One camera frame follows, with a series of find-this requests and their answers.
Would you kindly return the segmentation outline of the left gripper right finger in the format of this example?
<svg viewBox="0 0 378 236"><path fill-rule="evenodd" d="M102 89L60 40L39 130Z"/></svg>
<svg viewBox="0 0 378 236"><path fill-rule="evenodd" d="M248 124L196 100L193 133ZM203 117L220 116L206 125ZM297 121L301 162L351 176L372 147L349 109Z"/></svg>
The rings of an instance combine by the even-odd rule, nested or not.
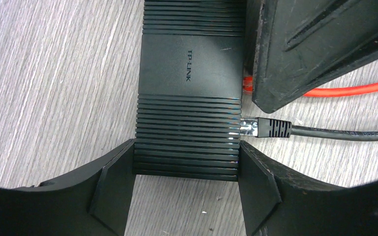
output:
<svg viewBox="0 0 378 236"><path fill-rule="evenodd" d="M378 236L378 180L332 185L242 141L238 185L249 236Z"/></svg>

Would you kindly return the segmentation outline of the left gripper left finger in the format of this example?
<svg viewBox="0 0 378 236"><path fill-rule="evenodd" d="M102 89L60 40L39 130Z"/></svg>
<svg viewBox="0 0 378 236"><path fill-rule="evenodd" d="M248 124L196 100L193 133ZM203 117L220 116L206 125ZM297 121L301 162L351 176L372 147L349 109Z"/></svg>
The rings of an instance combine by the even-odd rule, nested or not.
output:
<svg viewBox="0 0 378 236"><path fill-rule="evenodd" d="M0 236L122 236L134 140L36 187L0 188Z"/></svg>

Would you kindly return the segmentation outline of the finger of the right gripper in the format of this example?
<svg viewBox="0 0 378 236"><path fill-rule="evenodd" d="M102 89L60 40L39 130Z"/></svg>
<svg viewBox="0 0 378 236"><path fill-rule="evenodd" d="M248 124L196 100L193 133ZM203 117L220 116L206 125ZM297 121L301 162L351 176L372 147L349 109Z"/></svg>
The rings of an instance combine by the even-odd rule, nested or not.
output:
<svg viewBox="0 0 378 236"><path fill-rule="evenodd" d="M273 113L378 59L378 0L249 0L244 66Z"/></svg>

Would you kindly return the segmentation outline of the black ribbed network switch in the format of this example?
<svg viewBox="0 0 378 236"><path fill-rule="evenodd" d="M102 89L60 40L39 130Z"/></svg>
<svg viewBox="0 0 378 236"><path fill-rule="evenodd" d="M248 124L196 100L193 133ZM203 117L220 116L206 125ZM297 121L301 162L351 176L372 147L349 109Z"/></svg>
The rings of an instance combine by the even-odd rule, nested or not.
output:
<svg viewBox="0 0 378 236"><path fill-rule="evenodd" d="M246 6L144 2L137 174L237 181Z"/></svg>

